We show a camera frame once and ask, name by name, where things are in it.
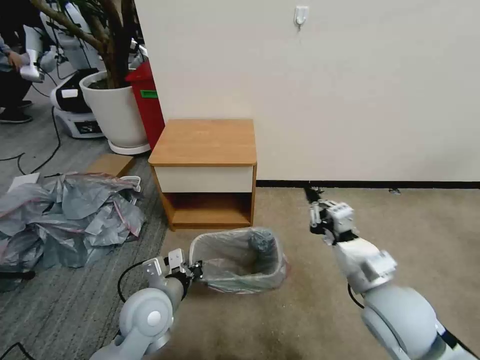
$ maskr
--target floor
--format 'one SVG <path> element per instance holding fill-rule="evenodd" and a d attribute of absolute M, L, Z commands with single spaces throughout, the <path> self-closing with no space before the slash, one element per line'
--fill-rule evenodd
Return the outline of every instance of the floor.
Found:
<path fill-rule="evenodd" d="M 396 283 L 420 292 L 437 317 L 480 353 L 478 190 L 327 189 L 355 209 L 360 235 L 398 262 Z M 282 241 L 290 273 L 254 295 L 194 288 L 155 359 L 388 359 L 350 300 L 331 249 L 309 232 L 301 189 L 258 188 L 255 225 Z M 163 251 L 187 249 L 204 230 L 167 232 Z"/>
<path fill-rule="evenodd" d="M 38 86 L 44 92 L 49 87 Z M 48 100 L 33 89 L 27 98 L 35 103 L 29 110 L 35 120 L 0 125 L 0 157 L 26 152 L 25 171 L 56 146 Z M 109 151 L 104 139 L 61 139 L 43 175 L 81 171 Z M 148 218 L 140 239 L 93 266 L 43 271 L 16 291 L 0 294 L 0 353 L 19 341 L 37 360 L 88 359 L 117 331 L 116 283 L 123 269 L 158 254 L 163 242 L 164 254 L 187 250 L 204 232 L 166 232 L 145 156 L 137 158 L 132 174 L 143 179 L 139 206 Z M 18 175 L 15 161 L 0 162 L 0 194 Z M 325 196 L 355 208 L 360 234 L 397 260 L 397 283 L 421 292 L 439 319 L 480 353 L 480 191 L 403 189 L 394 195 L 384 189 L 327 189 Z M 175 314 L 172 340 L 159 358 L 387 359 L 349 299 L 331 249 L 309 233 L 303 192 L 259 188 L 255 214 L 255 225 L 271 228 L 283 243 L 290 265 L 283 286 L 257 295 L 194 287 Z M 123 291 L 131 294 L 144 283 L 141 272 L 132 271 Z M 23 358 L 15 351 L 6 360 Z"/>
<path fill-rule="evenodd" d="M 68 68 L 60 71 L 62 75 L 69 73 Z M 49 93 L 49 81 L 36 87 Z M 30 172 L 50 156 L 57 139 L 49 100 L 33 88 L 26 99 L 34 103 L 27 111 L 34 120 L 0 124 L 0 158 L 25 152 L 20 166 Z M 104 138 L 78 140 L 62 134 L 61 144 L 54 158 L 41 169 L 43 176 L 83 171 L 99 154 L 110 151 Z M 167 230 L 147 160 L 147 155 L 138 156 L 130 171 L 142 178 L 143 198 L 137 204 L 148 219 L 139 240 L 124 244 L 92 266 L 52 268 L 15 291 L 0 293 L 0 354 L 9 345 L 21 342 L 37 360 L 88 359 L 114 337 L 122 306 L 117 279 L 129 265 L 156 256 Z M 0 162 L 0 195 L 19 175 L 15 160 Z M 128 295 L 144 285 L 141 271 L 132 271 L 124 278 L 123 292 Z M 14 350 L 6 360 L 24 358 Z"/>

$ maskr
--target white drawer front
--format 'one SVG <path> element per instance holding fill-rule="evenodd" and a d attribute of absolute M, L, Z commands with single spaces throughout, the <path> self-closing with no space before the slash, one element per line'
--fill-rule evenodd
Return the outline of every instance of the white drawer front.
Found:
<path fill-rule="evenodd" d="M 155 167 L 164 193 L 251 193 L 254 168 Z"/>

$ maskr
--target black baseboard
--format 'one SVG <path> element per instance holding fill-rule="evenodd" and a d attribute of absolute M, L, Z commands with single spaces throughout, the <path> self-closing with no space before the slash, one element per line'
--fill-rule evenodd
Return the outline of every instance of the black baseboard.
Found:
<path fill-rule="evenodd" d="M 480 189 L 480 181 L 257 180 L 258 188 Z"/>

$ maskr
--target wastebasket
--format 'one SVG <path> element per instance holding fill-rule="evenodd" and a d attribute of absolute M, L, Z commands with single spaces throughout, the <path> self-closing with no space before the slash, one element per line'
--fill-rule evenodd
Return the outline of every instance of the wastebasket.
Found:
<path fill-rule="evenodd" d="M 146 138 L 153 150 L 165 127 L 165 122 L 155 88 L 154 76 L 150 68 L 150 61 L 142 63 L 128 74 L 125 80 L 130 83 L 133 89 Z"/>
<path fill-rule="evenodd" d="M 287 258 L 264 227 L 205 233 L 190 245 L 190 264 L 203 261 L 203 281 L 223 293 L 253 294 L 278 288 L 287 277 Z"/>

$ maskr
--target white wall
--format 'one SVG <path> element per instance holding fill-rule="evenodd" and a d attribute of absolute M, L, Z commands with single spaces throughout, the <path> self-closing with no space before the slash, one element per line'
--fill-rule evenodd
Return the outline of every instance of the white wall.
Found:
<path fill-rule="evenodd" d="M 136 4 L 164 118 L 253 118 L 258 179 L 480 180 L 480 1 Z"/>

